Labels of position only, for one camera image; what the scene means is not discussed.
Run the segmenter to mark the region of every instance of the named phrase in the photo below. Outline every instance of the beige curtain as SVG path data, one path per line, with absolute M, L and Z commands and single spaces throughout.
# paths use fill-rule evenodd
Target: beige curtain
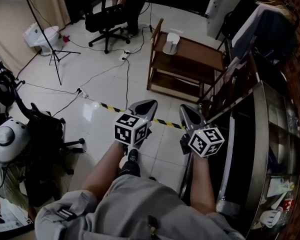
M 64 28 L 70 22 L 64 0 L 31 0 L 53 26 Z M 36 12 L 43 28 L 49 25 Z M 16 76 L 36 54 L 24 40 L 23 33 L 35 20 L 26 0 L 0 0 L 0 59 Z

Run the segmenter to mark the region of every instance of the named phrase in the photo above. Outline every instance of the brown wooden shelf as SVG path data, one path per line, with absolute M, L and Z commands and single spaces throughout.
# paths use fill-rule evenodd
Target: brown wooden shelf
M 202 89 L 177 79 L 171 75 L 154 71 L 151 77 L 151 90 L 196 102 L 202 96 Z
M 160 32 L 154 46 L 155 52 L 163 52 L 163 47 L 167 41 L 167 33 Z M 173 57 L 181 57 L 205 65 L 207 68 L 224 72 L 223 55 L 220 51 L 206 46 L 202 43 L 181 37 L 177 45 L 177 52 Z
M 215 81 L 214 70 L 206 69 L 204 65 L 190 59 L 173 57 L 163 52 L 157 52 L 153 58 L 152 68 L 169 72 L 190 79 L 190 82 L 200 82 L 212 85 Z

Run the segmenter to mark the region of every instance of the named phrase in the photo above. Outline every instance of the white toilet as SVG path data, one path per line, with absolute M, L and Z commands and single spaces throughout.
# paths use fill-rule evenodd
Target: white toilet
M 61 51 L 63 48 L 63 42 L 61 39 L 59 39 L 58 30 L 58 26 L 48 27 L 44 30 L 44 34 L 52 48 L 54 50 Z M 41 55 L 48 56 L 52 54 L 48 42 L 38 27 L 38 23 L 33 23 L 23 34 L 23 37 L 30 47 L 40 46 L 42 49 Z

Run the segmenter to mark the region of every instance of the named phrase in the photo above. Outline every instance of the yellow and black striped tape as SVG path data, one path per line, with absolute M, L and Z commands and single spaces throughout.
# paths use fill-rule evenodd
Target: yellow and black striped tape
M 113 107 L 113 106 L 109 106 L 109 105 L 104 104 L 102 102 L 100 102 L 99 105 L 102 106 L 103 108 L 107 109 L 107 110 L 115 111 L 117 113 L 125 112 L 124 110 L 121 110 L 121 109 Z M 177 123 L 168 122 L 168 121 L 157 119 L 157 118 L 154 118 L 152 121 L 156 122 L 156 123 L 159 123 L 159 124 L 162 124 L 162 125 L 165 125 L 165 126 L 170 126 L 170 127 L 173 127 L 173 128 L 181 129 L 181 130 L 184 129 L 184 127 L 182 125 L 177 124 Z

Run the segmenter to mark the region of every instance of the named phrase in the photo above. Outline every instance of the light stand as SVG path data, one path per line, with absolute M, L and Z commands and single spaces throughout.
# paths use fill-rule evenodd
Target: light stand
M 38 27 L 39 27 L 39 29 L 41 30 L 41 33 L 42 33 L 43 36 L 44 36 L 44 39 L 46 40 L 46 42 L 48 43 L 48 45 L 49 45 L 49 47 L 50 47 L 50 49 L 51 49 L 51 51 L 52 51 L 52 54 L 51 54 L 51 57 L 50 57 L 49 65 L 51 65 L 51 62 L 52 62 L 52 61 L 54 62 L 56 74 L 57 74 L 58 79 L 59 79 L 59 83 L 60 83 L 60 85 L 62 85 L 61 80 L 60 80 L 60 76 L 59 76 L 59 65 L 60 65 L 60 61 L 61 61 L 63 58 L 65 58 L 66 56 L 68 56 L 69 54 L 81 54 L 81 52 L 76 52 L 76 51 L 66 51 L 66 50 L 55 50 L 55 49 L 52 47 L 52 45 L 50 44 L 50 42 L 49 42 L 49 40 L 48 40 L 48 38 L 47 38 L 47 36 L 46 36 L 46 34 L 45 34 L 45 31 L 43 30 L 43 28 L 41 27 L 41 25 L 40 25 L 40 23 L 39 23 L 39 21 L 38 21 L 36 15 L 35 15 L 35 12 L 34 12 L 32 6 L 31 6 L 31 4 L 30 4 L 30 0 L 26 0 L 26 2 L 27 2 L 28 6 L 29 6 L 29 8 L 30 8 L 30 10 L 31 10 L 31 13 L 32 13 L 32 15 L 33 15 L 33 17 L 34 17 L 34 19 L 35 19 L 35 22 L 38 24 Z M 57 52 L 57 53 L 66 53 L 66 55 L 64 55 L 63 57 L 59 58 L 59 57 L 57 56 L 56 52 Z

